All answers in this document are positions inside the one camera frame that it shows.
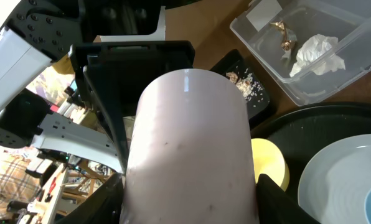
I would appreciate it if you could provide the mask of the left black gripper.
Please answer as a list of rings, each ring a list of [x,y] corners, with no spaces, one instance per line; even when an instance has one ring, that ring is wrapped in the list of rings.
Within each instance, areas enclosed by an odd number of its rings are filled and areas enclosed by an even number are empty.
[[[186,40],[101,42],[72,45],[69,57],[80,98],[113,141],[124,170],[129,146],[123,119],[136,114],[139,97],[157,77],[192,68],[195,50]]]

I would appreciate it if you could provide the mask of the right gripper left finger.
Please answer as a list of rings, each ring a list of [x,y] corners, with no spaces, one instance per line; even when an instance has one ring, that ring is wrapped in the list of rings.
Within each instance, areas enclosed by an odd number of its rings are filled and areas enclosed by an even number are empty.
[[[124,185],[121,174],[113,174],[91,196],[57,224],[119,224]]]

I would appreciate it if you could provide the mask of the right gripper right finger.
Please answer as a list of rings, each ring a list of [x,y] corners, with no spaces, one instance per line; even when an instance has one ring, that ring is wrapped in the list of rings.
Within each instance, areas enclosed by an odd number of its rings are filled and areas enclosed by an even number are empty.
[[[260,224],[319,224],[268,175],[259,175],[256,199]]]

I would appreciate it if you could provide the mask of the yellow bowl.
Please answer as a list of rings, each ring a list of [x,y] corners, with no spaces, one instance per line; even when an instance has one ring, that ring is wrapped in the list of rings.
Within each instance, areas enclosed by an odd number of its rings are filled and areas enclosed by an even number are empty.
[[[289,168],[280,149],[271,141],[251,139],[255,182],[261,174],[268,175],[283,191],[289,185]]]

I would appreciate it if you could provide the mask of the pink plastic cup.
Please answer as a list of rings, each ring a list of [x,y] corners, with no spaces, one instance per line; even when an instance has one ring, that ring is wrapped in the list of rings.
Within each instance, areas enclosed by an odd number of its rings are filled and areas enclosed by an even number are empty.
[[[121,223],[258,223],[247,108],[225,77],[176,70],[143,91]]]

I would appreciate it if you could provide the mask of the food scraps and rice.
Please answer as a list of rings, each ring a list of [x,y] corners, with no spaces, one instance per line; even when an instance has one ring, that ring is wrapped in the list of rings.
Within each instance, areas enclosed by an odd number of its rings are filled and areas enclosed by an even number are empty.
[[[225,74],[225,76],[241,91],[247,103],[253,100],[256,100],[259,103],[264,99],[264,88],[256,78],[253,78],[252,75],[252,73],[249,73],[245,78],[241,78],[234,72],[227,72]]]

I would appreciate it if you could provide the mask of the white napkin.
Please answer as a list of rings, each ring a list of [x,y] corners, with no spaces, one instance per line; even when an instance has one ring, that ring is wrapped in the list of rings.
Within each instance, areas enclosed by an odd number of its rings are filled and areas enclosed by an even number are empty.
[[[294,77],[302,69],[323,56],[326,52],[331,50],[333,46],[337,45],[338,41],[339,39],[337,37],[329,37],[321,34],[316,34],[309,38],[297,52],[296,63],[294,63],[289,73],[290,77]],[[344,59],[337,55],[333,55],[312,71],[316,75],[323,75],[329,71],[336,72],[338,69],[346,69]]]

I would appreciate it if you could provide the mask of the gold foil wrapper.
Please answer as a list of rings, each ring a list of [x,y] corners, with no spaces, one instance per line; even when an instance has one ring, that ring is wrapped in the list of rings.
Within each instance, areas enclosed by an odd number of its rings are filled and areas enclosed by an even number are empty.
[[[296,45],[296,42],[298,41],[294,31],[291,30],[284,23],[284,21],[272,22],[270,25],[273,26],[276,30],[280,31],[282,35],[281,48],[285,52],[292,51],[292,49]]]

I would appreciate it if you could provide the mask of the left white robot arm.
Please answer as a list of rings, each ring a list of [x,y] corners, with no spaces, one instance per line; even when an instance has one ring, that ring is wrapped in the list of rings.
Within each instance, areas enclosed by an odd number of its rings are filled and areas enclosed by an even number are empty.
[[[185,1],[55,1],[17,3],[0,28],[0,146],[62,151],[119,172],[129,146],[124,117],[157,77],[191,68],[188,41],[165,39],[165,10]],[[103,132],[51,110],[27,89],[69,58],[77,90],[72,102],[96,113]]]

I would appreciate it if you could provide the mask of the clear plastic waste bin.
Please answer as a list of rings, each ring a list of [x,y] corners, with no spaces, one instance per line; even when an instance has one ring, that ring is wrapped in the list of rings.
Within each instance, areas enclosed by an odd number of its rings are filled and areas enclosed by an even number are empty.
[[[371,71],[371,0],[252,1],[230,29],[298,106]]]

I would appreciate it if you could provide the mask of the grey ceramic plate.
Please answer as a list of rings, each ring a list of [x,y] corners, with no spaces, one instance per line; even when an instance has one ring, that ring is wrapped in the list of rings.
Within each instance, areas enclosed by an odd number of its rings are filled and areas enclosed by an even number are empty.
[[[368,223],[371,134],[352,136],[321,149],[298,185],[298,205],[319,223]]]

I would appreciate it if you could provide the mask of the round black serving tray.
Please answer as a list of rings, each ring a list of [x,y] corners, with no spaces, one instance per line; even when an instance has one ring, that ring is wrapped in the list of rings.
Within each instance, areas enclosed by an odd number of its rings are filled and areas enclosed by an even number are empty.
[[[318,103],[271,118],[251,131],[273,142],[289,167],[286,193],[296,202],[301,174],[322,148],[351,136],[371,134],[371,104]]]

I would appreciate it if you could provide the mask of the black rectangular tray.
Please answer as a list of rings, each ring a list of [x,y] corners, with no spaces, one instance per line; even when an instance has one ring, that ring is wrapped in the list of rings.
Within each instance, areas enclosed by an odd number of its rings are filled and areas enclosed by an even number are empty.
[[[273,114],[269,93],[237,49],[229,51],[210,70],[229,79],[240,90],[247,105],[250,129]]]

